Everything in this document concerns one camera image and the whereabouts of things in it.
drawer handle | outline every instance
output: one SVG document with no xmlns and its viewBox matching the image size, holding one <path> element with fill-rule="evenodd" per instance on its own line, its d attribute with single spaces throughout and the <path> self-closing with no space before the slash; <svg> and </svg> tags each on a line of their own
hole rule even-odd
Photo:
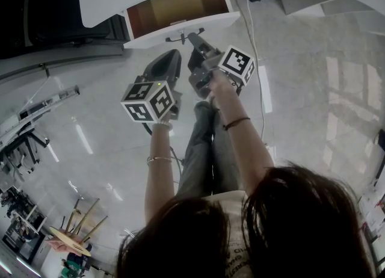
<svg viewBox="0 0 385 278">
<path fill-rule="evenodd" d="M 199 35 L 199 34 L 201 34 L 201 33 L 204 32 L 204 31 L 205 31 L 204 28 L 200 28 L 197 34 Z M 183 32 L 183 33 L 180 34 L 180 39 L 179 39 L 179 40 L 171 40 L 171 38 L 167 37 L 167 38 L 166 38 L 166 42 L 167 42 L 167 43 L 170 43 L 170 42 L 179 42 L 179 41 L 181 40 L 181 41 L 182 41 L 182 45 L 184 45 L 186 39 L 188 39 L 188 38 L 185 37 L 185 33 Z"/>
</svg>

white cube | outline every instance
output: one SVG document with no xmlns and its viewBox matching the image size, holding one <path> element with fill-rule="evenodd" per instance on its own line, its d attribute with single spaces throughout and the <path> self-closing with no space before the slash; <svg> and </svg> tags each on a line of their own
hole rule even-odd
<svg viewBox="0 0 385 278">
<path fill-rule="evenodd" d="M 231 73 L 236 81 L 247 85 L 256 66 L 255 59 L 251 55 L 230 45 L 218 67 Z"/>
<path fill-rule="evenodd" d="M 130 84 L 121 101 L 134 122 L 158 123 L 175 100 L 167 81 Z"/>
</svg>

drawer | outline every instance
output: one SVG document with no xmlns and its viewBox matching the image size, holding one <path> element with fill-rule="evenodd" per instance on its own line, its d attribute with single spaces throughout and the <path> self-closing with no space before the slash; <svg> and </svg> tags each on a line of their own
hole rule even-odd
<svg viewBox="0 0 385 278">
<path fill-rule="evenodd" d="M 240 17 L 230 0 L 147 0 L 123 11 L 131 41 L 125 48 L 149 48 L 178 40 L 183 32 L 218 30 Z"/>
</svg>

wooden stool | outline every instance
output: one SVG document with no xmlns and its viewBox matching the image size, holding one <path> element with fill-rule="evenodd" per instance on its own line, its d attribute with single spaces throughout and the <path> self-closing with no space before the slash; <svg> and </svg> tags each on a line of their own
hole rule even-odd
<svg viewBox="0 0 385 278">
<path fill-rule="evenodd" d="M 76 252 L 78 252 L 78 253 L 80 253 L 82 255 L 85 255 L 85 256 L 91 256 L 91 253 L 83 247 L 83 244 L 102 225 L 102 223 L 107 219 L 108 216 L 104 217 L 102 219 L 102 221 L 99 222 L 91 231 L 89 231 L 89 233 L 80 242 L 76 242 L 72 238 L 80 230 L 80 228 L 82 227 L 82 225 L 86 221 L 88 215 L 90 214 L 90 212 L 92 211 L 94 206 L 99 202 L 99 200 L 100 199 L 97 199 L 95 201 L 95 203 L 92 204 L 91 208 L 88 210 L 87 213 L 85 213 L 85 215 L 83 216 L 82 220 L 76 226 L 75 230 L 72 233 L 70 233 L 68 230 L 69 230 L 69 227 L 71 225 L 72 218 L 73 218 L 73 216 L 75 214 L 75 211 L 77 210 L 76 207 L 78 206 L 78 203 L 79 203 L 79 199 L 78 199 L 78 201 L 76 201 L 75 207 L 73 208 L 73 211 L 71 213 L 70 219 L 69 219 L 69 221 L 67 223 L 66 231 L 60 232 L 58 229 L 56 229 L 54 227 L 50 227 L 49 229 L 51 230 L 52 234 L 54 236 L 56 236 L 58 239 L 60 239 L 63 242 L 63 244 L 65 244 L 66 246 L 70 247 L 71 249 L 74 249 L 74 251 L 76 251 Z"/>
</svg>

